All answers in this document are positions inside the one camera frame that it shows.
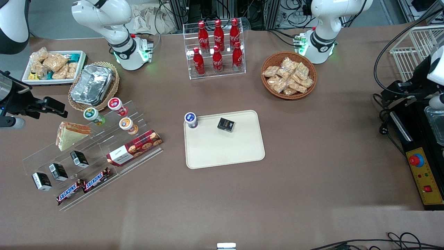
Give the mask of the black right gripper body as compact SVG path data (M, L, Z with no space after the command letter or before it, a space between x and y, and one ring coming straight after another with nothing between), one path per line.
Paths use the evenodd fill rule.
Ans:
M1 71L0 78L1 114L39 118L40 113L34 109L38 99L32 95L32 87L11 77L9 71Z

